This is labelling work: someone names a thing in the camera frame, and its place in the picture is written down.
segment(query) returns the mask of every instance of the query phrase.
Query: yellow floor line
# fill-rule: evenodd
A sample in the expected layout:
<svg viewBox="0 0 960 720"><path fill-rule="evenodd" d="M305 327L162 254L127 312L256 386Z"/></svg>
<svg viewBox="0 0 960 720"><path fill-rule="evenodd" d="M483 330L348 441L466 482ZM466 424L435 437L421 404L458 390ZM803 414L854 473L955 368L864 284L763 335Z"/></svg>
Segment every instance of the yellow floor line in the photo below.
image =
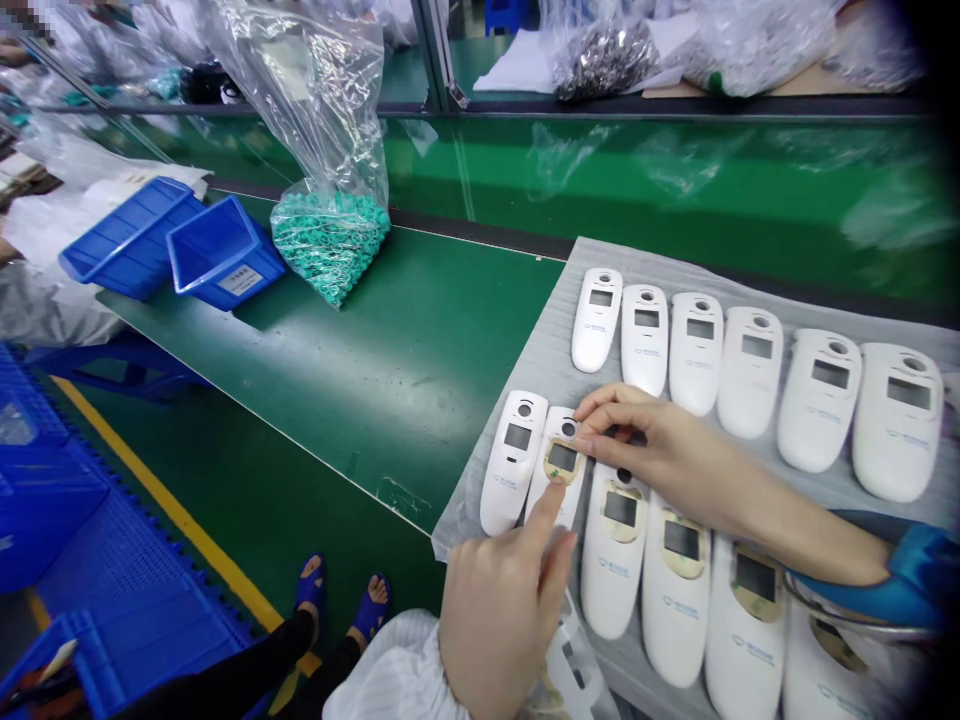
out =
<svg viewBox="0 0 960 720"><path fill-rule="evenodd" d="M299 670L294 670L292 673L287 675L287 679L283 681L280 689L277 690L277 694L274 695L273 703L270 705L270 709L267 710L267 715L273 717L278 712L283 710L283 708L287 706L288 702L293 700L293 695L297 692L297 681L299 679Z"/></svg>
<svg viewBox="0 0 960 720"><path fill-rule="evenodd" d="M221 550L213 541L213 538L207 535L206 531L197 524L186 508L167 490L160 479L150 471L150 468L137 457L137 454L130 449L123 438L110 427L97 409L90 404L90 401L77 390L73 383L62 378L51 379L77 407L77 410L87 419L87 422L100 433L110 449L130 468L130 472L137 477L146 491L157 501L157 504L169 516L170 521L180 528L180 531L194 544L200 554L210 563L210 566L220 573L220 576L233 593L240 598L240 601L247 606L257 622L271 632L280 625L283 622L283 616L276 611L270 601L263 596L263 593L250 581L250 578L243 573L230 556ZM320 659L312 652L308 652L297 663L297 667L305 675L312 675L320 667Z"/></svg>
<svg viewBox="0 0 960 720"><path fill-rule="evenodd" d="M30 614L37 624L37 630L46 632L51 623L50 613L47 612L47 606L43 604L36 588L27 588L27 605L30 606Z"/></svg>

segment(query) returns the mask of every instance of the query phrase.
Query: black pants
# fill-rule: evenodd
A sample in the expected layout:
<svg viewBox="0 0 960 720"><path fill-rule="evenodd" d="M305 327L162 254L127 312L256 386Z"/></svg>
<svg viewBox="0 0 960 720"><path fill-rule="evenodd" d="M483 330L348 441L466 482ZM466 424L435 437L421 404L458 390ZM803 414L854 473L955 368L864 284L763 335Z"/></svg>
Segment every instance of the black pants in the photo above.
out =
<svg viewBox="0 0 960 720"><path fill-rule="evenodd" d="M122 710L114 720L240 720L290 672L294 663L310 649L312 639L313 616L300 610L253 647L198 675L171 680ZM345 637L275 717L319 720L327 698L347 679L360 654L357 641Z"/></svg>

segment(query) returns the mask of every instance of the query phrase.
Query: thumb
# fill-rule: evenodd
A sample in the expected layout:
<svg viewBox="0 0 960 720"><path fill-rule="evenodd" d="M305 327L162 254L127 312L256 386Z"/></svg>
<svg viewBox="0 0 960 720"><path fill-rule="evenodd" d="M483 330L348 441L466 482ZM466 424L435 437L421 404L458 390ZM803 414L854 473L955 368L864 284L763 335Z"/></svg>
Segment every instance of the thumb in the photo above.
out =
<svg viewBox="0 0 960 720"><path fill-rule="evenodd" d="M560 537L547 553L543 570L540 572L540 637L544 652L557 631L576 545L576 533L568 532Z"/></svg>
<svg viewBox="0 0 960 720"><path fill-rule="evenodd" d="M630 445L606 435L589 438L583 441L583 446L578 439L576 445L580 452L596 458L597 462L613 468L624 467L633 473L639 470L637 465L643 462L646 453L646 448Z"/></svg>

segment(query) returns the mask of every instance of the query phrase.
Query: green workbench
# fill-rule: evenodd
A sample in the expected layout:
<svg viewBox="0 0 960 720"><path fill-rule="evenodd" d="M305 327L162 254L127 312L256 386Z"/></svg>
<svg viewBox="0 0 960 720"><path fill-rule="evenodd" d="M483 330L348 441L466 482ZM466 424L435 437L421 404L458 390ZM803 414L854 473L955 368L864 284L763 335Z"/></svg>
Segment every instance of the green workbench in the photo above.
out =
<svg viewBox="0 0 960 720"><path fill-rule="evenodd" d="M143 126L239 184L264 225L273 202L254 196L302 175L260 121ZM115 131L99 139L138 153ZM537 233L547 248L583 234L864 312L933 317L956 299L955 224L919 127L405 120L386 124L385 149L391 205L420 227L482 227L494 244ZM561 270L432 229L394 229L340 311L292 274L233 314L171 288L101 298L429 532Z"/></svg>

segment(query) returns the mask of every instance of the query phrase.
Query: white device casing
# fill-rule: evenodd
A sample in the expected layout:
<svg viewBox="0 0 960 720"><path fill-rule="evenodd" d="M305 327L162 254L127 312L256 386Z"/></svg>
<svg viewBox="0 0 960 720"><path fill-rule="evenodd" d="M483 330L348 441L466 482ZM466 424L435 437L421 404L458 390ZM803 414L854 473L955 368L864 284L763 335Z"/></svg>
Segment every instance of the white device casing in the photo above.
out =
<svg viewBox="0 0 960 720"><path fill-rule="evenodd" d="M750 339L770 343L770 357L743 349ZM767 429L780 390L783 327L773 313L751 307L727 310L717 416L723 429L754 440Z"/></svg>
<svg viewBox="0 0 960 720"><path fill-rule="evenodd" d="M913 502L933 475L943 419L943 380L936 363L900 345L864 343L863 379L853 421L853 469L877 497ZM924 409L888 397L890 382L926 389Z"/></svg>
<svg viewBox="0 0 960 720"><path fill-rule="evenodd" d="M741 547L741 552L756 555L745 547ZM733 587L738 554L732 538L719 532L713 534L705 662L707 691L723 720L773 720L783 685L787 592L782 571L776 568L776 601L761 601L765 605L759 610L761 614L770 613L771 619L760 620L747 612L734 594L745 591L742 586L736 591Z"/></svg>
<svg viewBox="0 0 960 720"><path fill-rule="evenodd" d="M563 432L565 425L572 425L573 432L566 434ZM543 428L543 437L540 440L540 449L535 458L533 468L533 479L530 481L530 494L527 497L527 509L523 515L523 521L530 518L533 506L543 495L543 492L550 485L550 478L544 470L544 463L550 452L550 446L553 440L561 440L572 444L573 438L577 435L577 429L580 423L573 419L573 410L570 408L551 407L547 411L547 421ZM562 527L569 530L573 527L573 518L577 514L577 504L580 502L580 489L583 487L583 476L586 472L587 458L578 453L577 467L573 474L573 480L567 485L567 494L563 497L560 504L560 512L557 514L555 527Z"/></svg>
<svg viewBox="0 0 960 720"><path fill-rule="evenodd" d="M780 400L777 446L798 470L820 473L837 459L850 429L860 389L860 352L843 335L805 328L794 334L792 356ZM818 362L846 370L847 386L815 379Z"/></svg>
<svg viewBox="0 0 960 720"><path fill-rule="evenodd" d="M633 525L603 514L608 496L614 493L636 501ZM607 640L623 635L637 604L648 494L646 485L627 470L600 462L594 465L580 566L580 601L590 627Z"/></svg>
<svg viewBox="0 0 960 720"><path fill-rule="evenodd" d="M784 720L870 720L867 704L866 665L852 654L840 660L814 636L810 614L800 603L790 604L790 632L783 681ZM834 649L845 647L842 638L830 638Z"/></svg>
<svg viewBox="0 0 960 720"><path fill-rule="evenodd" d="M657 327L638 325L636 314L657 313ZM620 363L623 381L660 397L667 382L670 345L670 312L667 296L653 285L630 285L623 289L620 313Z"/></svg>
<svg viewBox="0 0 960 720"><path fill-rule="evenodd" d="M584 273L573 325L572 354L577 370L596 372L606 362L617 328L622 291L623 278L616 270L593 268ZM592 305L590 295L593 292L610 293L610 306Z"/></svg>
<svg viewBox="0 0 960 720"><path fill-rule="evenodd" d="M503 535L520 518L539 457L549 404L546 398L524 390L511 390L507 395L480 493L480 526L487 535ZM529 408L529 414L521 415L521 406ZM530 431L526 450L506 444L511 424Z"/></svg>
<svg viewBox="0 0 960 720"><path fill-rule="evenodd" d="M677 293L671 301L670 399L703 417L713 408L723 359L723 310L705 293ZM687 333L688 321L713 323L713 337Z"/></svg>
<svg viewBox="0 0 960 720"><path fill-rule="evenodd" d="M643 645L650 664L664 681L678 688L689 687L700 675L707 642L707 611L710 603L710 531L700 528L700 561L672 553L664 547L666 521L681 520L654 491L649 493L647 539L643 548L643 584L640 616ZM682 577L677 561L693 569Z"/></svg>

